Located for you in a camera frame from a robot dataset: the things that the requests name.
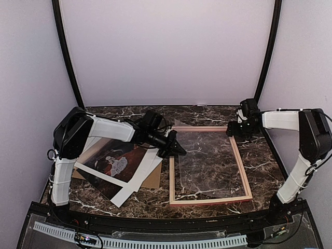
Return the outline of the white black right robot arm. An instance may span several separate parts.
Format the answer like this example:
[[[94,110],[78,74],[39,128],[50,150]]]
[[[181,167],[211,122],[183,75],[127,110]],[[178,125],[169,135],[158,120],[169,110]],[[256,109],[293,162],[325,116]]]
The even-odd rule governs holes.
[[[311,178],[331,158],[331,118],[320,108],[261,111],[255,99],[246,99],[227,124],[226,134],[249,139],[263,130],[280,129],[299,133],[299,154],[285,183],[270,199],[265,221],[276,225],[287,208],[308,186]]]

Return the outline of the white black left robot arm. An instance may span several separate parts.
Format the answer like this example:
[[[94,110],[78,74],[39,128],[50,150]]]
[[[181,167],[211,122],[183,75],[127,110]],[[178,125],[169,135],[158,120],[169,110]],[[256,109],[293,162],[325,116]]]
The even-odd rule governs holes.
[[[148,172],[153,171],[168,156],[186,155],[176,139],[177,132],[171,125],[160,126],[164,117],[148,110],[136,120],[112,120],[96,116],[74,107],[53,132],[54,172],[52,173],[51,201],[57,206],[53,218],[62,226],[73,222],[73,214],[65,207],[69,204],[72,171],[77,167],[91,175],[119,186],[120,191],[111,202],[120,207],[129,196],[137,192]],[[102,139],[122,141],[138,146],[134,155],[115,159],[111,169],[101,173],[79,163],[82,153]]]

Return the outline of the white photo mat board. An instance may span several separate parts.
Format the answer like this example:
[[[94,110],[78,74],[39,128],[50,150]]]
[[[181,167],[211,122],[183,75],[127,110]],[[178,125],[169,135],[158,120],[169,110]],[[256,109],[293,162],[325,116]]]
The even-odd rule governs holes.
[[[100,139],[81,154],[77,162],[107,176],[128,183],[135,173],[146,173],[152,150],[114,139]]]

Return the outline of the dark painting photo print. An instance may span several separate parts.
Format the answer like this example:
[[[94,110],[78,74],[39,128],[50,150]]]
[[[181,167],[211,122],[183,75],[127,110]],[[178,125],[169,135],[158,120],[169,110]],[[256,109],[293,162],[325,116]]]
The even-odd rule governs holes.
[[[143,160],[147,149],[119,140],[100,140],[78,161],[100,173],[129,182]],[[105,181],[81,169],[78,173],[107,199],[112,199],[122,187]]]

